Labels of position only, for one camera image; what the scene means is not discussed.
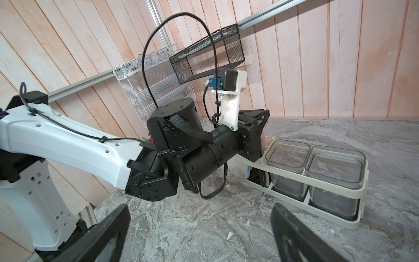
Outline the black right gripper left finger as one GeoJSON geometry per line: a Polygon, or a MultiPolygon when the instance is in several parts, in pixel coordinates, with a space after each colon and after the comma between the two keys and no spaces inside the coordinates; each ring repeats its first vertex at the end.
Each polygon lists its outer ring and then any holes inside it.
{"type": "Polygon", "coordinates": [[[128,205],[121,204],[53,261],[118,262],[130,221],[128,205]]]}

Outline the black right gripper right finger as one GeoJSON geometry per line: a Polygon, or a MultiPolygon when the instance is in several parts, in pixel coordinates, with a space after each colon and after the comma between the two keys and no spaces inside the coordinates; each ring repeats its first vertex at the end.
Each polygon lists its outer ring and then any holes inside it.
{"type": "Polygon", "coordinates": [[[282,262],[346,262],[282,204],[273,206],[271,226],[282,262]]]}

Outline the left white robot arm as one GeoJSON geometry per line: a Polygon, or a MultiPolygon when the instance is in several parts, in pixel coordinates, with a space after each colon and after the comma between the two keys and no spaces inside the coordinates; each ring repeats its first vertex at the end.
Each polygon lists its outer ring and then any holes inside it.
{"type": "Polygon", "coordinates": [[[194,100],[157,108],[147,122],[148,139],[117,138],[53,110],[46,94],[21,92],[1,111],[1,198],[28,229],[45,262],[118,261],[129,210],[121,205],[88,227],[73,215],[49,174],[48,161],[99,177],[126,194],[158,202],[179,185],[195,194],[218,168],[240,155],[262,156],[267,109],[229,111],[233,124],[203,130],[194,100]]]}

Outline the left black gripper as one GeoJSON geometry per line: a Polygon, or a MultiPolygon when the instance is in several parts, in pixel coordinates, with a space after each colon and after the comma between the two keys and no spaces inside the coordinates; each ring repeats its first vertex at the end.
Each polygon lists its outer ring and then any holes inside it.
{"type": "Polygon", "coordinates": [[[261,134],[269,117],[270,111],[267,109],[239,111],[237,124],[241,144],[239,155],[253,163],[262,156],[261,134]]]}

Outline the pink toothbrush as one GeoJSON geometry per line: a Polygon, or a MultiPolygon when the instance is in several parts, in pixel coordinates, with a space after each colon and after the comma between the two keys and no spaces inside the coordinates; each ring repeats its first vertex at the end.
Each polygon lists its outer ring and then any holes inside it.
{"type": "Polygon", "coordinates": [[[265,146],[266,145],[266,136],[264,132],[261,132],[261,142],[262,145],[265,146]]]}

